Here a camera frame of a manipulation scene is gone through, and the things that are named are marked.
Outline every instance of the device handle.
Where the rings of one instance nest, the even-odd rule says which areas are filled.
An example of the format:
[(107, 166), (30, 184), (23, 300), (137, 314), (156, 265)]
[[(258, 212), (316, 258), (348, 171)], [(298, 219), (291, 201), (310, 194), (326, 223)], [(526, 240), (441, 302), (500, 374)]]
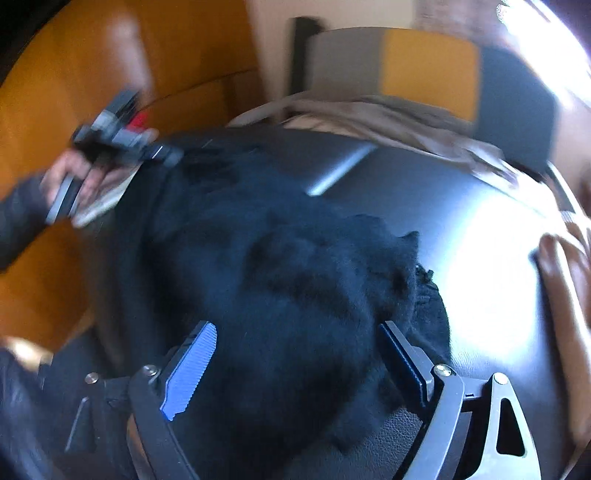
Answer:
[(74, 175), (66, 175), (57, 191), (56, 199), (49, 209), (45, 223), (51, 225), (74, 214), (78, 207), (78, 192), (80, 192), (83, 183), (84, 180)]

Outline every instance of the dark sleeve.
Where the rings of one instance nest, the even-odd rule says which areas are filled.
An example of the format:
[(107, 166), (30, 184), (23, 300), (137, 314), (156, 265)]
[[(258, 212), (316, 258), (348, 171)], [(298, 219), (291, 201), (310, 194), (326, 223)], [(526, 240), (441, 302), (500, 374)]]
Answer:
[(41, 175), (19, 183), (0, 203), (0, 271), (4, 272), (45, 228), (49, 208)]

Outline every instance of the blue gripper pad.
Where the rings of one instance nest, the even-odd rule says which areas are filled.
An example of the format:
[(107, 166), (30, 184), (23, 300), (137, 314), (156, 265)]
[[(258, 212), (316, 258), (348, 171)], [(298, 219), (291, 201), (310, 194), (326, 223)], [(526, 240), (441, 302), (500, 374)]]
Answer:
[(213, 323), (199, 322), (164, 368), (164, 399), (160, 411), (172, 421), (187, 408), (199, 381), (216, 350), (217, 330)]

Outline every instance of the bright window light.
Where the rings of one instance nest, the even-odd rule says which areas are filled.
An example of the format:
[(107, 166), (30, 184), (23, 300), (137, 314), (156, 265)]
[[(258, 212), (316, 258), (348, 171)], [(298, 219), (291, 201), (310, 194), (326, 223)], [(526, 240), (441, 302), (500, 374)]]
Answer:
[(566, 90), (591, 105), (591, 72), (584, 48), (539, 0), (503, 0), (497, 16), (517, 41), (523, 58), (559, 97)]

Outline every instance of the yellow stripe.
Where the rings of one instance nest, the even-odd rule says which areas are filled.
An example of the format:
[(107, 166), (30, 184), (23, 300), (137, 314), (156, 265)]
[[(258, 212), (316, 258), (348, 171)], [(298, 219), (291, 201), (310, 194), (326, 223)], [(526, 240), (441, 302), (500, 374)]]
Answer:
[(442, 107), (476, 120), (480, 50), (473, 43), (433, 32), (392, 28), (384, 36), (381, 92)]

